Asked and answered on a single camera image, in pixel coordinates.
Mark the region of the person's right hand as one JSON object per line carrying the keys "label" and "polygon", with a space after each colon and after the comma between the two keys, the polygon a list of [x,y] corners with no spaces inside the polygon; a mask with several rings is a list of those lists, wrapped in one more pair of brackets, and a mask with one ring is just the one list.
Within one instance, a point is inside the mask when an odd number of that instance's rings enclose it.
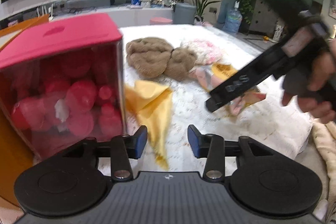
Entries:
{"label": "person's right hand", "polygon": [[[330,52],[320,54],[313,62],[313,70],[307,89],[318,91],[335,74],[335,39],[329,41]],[[310,113],[323,124],[335,120],[335,111],[330,102],[318,103],[314,98],[297,97],[297,104],[303,113]]]}

